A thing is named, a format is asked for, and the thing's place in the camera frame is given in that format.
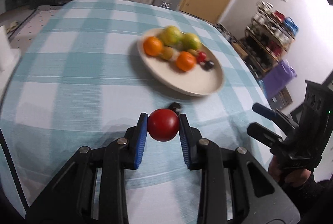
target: small red fruit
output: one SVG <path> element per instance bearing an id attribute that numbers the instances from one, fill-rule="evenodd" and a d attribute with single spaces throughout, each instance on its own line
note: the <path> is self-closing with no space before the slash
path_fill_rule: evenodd
<path id="1" fill-rule="evenodd" d="M 201 63 L 201 62 L 205 61 L 206 58 L 207 58 L 206 53 L 200 51 L 199 54 L 198 54 L 198 56 L 196 57 L 196 61 L 197 61 L 198 63 Z"/>
<path id="2" fill-rule="evenodd" d="M 172 140 L 179 130 L 179 118 L 170 109 L 157 109 L 150 114 L 147 129 L 157 141 Z"/>

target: checkered tablecloth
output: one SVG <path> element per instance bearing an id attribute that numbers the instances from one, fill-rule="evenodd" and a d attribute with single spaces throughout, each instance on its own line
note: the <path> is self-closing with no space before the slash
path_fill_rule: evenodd
<path id="1" fill-rule="evenodd" d="M 197 34 L 220 60 L 225 85 L 207 97 L 190 97 L 154 79 L 135 42 L 149 29 L 174 25 Z M 65 5 L 36 36 L 19 64 L 1 110 L 8 143 L 31 204 L 83 145 L 92 149 L 122 137 L 141 112 L 180 102 L 189 123 L 219 146 L 248 148 L 267 168 L 268 148 L 247 136 L 249 123 L 275 125 L 252 110 L 264 98 L 251 73 L 208 23 L 163 8 L 117 0 L 76 0 Z M 5 194 L 24 215 L 0 151 Z M 142 164 L 125 173 L 130 223 L 196 223 L 200 172 L 187 170 L 179 137 L 149 135 Z"/>

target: bowl of fruit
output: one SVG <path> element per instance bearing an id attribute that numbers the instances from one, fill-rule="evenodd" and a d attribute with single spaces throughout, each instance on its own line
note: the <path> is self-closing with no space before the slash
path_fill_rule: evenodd
<path id="1" fill-rule="evenodd" d="M 175 26 L 151 29 L 137 45 L 153 76 L 176 91 L 205 96 L 224 84 L 219 60 L 193 33 L 180 32 Z"/>

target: red ball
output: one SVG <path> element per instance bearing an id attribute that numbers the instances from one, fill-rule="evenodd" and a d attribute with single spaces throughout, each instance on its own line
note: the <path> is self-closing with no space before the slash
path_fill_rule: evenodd
<path id="1" fill-rule="evenodd" d="M 179 130 L 179 118 L 170 109 L 157 109 L 150 114 L 147 129 L 157 141 L 172 140 Z"/>

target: orange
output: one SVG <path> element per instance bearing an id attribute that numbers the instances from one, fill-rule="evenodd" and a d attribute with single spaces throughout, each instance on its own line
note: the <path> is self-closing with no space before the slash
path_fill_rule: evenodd
<path id="1" fill-rule="evenodd" d="M 177 60 L 176 66 L 185 72 L 191 70 L 196 65 L 195 57 L 189 52 L 182 51 L 180 52 Z"/>
<path id="2" fill-rule="evenodd" d="M 159 38 L 151 36 L 144 41 L 144 51 L 147 55 L 155 57 L 159 55 L 162 50 L 163 43 Z"/>

